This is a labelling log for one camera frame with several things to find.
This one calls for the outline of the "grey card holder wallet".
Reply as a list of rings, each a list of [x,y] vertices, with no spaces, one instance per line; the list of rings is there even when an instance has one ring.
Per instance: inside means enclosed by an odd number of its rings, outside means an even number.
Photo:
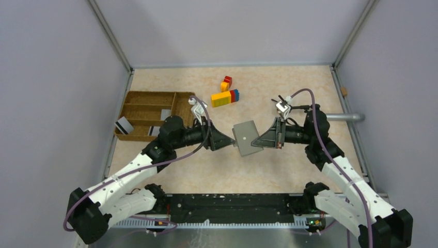
[[[246,157],[263,151],[262,147],[252,145],[252,141],[259,137],[258,130],[253,120],[236,124],[232,128],[235,144],[241,157]]]

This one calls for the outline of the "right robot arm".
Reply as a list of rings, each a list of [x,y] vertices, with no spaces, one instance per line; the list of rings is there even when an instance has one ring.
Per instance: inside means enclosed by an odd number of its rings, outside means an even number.
[[[303,193],[306,211],[329,214],[357,238],[360,247],[409,247],[412,215],[397,210],[374,191],[329,137],[329,128],[326,114],[315,107],[307,111],[303,126],[290,126],[276,117],[252,146],[281,149],[285,143],[304,144],[308,160],[346,196],[336,196],[324,183],[309,182]]]

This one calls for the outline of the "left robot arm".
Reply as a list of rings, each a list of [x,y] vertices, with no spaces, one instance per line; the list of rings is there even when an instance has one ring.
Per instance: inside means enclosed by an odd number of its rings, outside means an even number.
[[[169,164],[194,154],[177,157],[177,149],[196,145],[196,151],[216,151],[234,143],[205,117],[194,120],[192,127],[185,127],[179,116],[167,117],[158,136],[124,168],[86,190],[77,188],[70,193],[64,230],[74,231],[85,244],[92,244],[124,219],[145,211],[162,212],[166,200],[160,186],[150,184],[136,193],[130,191]]]

